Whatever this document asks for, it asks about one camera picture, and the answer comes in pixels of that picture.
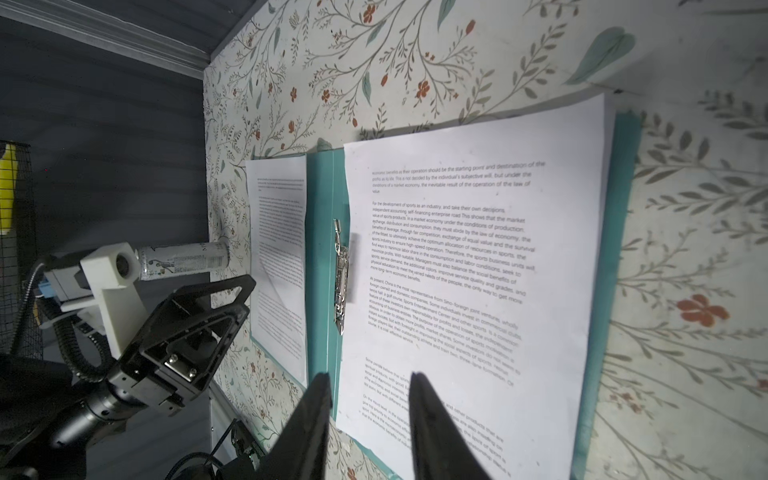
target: binder clip mechanism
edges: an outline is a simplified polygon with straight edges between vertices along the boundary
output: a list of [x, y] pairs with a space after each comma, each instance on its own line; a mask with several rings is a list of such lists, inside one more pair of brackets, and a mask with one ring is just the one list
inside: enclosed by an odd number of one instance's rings
[[346, 311], [346, 277], [349, 272], [349, 249], [341, 244], [341, 224], [333, 219], [333, 229], [336, 232], [336, 288], [334, 289], [333, 321], [339, 329], [339, 335], [344, 334], [344, 313]]

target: paper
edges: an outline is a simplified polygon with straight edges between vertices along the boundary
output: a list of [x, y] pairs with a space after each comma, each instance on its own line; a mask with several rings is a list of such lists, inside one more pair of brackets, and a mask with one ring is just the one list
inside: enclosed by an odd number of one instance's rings
[[306, 156], [246, 162], [251, 336], [307, 387], [304, 308]]
[[597, 97], [345, 145], [336, 424], [404, 479], [414, 371], [491, 477], [568, 477], [612, 119]]

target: flower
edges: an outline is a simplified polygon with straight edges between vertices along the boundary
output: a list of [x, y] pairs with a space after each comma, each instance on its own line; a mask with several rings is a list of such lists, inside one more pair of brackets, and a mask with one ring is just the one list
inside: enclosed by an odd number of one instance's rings
[[368, 8], [366, 8], [366, 12], [362, 14], [362, 23], [373, 22], [373, 12], [375, 11], [376, 11], [376, 6], [373, 4], [368, 4]]
[[681, 300], [677, 302], [677, 308], [683, 310], [680, 316], [686, 322], [698, 322], [701, 326], [712, 326], [715, 324], [715, 318], [728, 320], [730, 314], [725, 308], [719, 305], [710, 305], [709, 299], [704, 295], [694, 295], [691, 300]]
[[426, 98], [429, 91], [429, 81], [424, 80], [419, 82], [419, 91], [416, 92], [416, 98]]

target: teal folder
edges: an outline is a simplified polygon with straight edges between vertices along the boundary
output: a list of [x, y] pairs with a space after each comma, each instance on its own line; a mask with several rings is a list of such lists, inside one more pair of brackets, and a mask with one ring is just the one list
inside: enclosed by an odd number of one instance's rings
[[[616, 117], [571, 480], [582, 480], [584, 477], [614, 299], [624, 219], [627, 215], [634, 172], [634, 158], [640, 136], [641, 123], [637, 117], [631, 114], [620, 114]], [[329, 373], [334, 398], [332, 415], [335, 418], [336, 399], [339, 396], [342, 337], [333, 322], [333, 291], [336, 281], [333, 219], [341, 222], [342, 241], [348, 245], [349, 195], [344, 171], [344, 150], [307, 154], [306, 178], [307, 363], [310, 381], [317, 373]], [[396, 478], [372, 452], [362, 445], [361, 449], [388, 477]]]

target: floral tablecloth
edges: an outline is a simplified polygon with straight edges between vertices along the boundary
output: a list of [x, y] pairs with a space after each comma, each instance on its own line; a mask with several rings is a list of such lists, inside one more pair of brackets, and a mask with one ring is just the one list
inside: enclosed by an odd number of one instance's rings
[[[270, 0], [205, 72], [221, 276], [250, 269], [247, 159], [607, 92], [644, 131], [586, 477], [768, 478], [766, 21], [753, 0]], [[216, 381], [272, 445], [301, 391], [248, 330]], [[383, 476], [331, 429], [327, 478]]]

